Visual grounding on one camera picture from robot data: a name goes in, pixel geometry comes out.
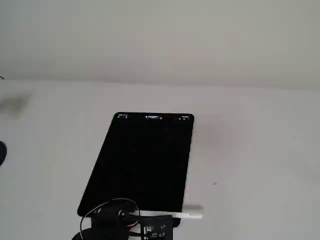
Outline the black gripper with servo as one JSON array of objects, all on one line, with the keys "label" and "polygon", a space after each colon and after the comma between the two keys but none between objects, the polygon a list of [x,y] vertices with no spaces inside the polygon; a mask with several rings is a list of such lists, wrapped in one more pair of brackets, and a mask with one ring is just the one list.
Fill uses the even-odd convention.
[{"label": "black gripper with servo", "polygon": [[173,216],[142,216],[138,220],[141,240],[173,240]]}]

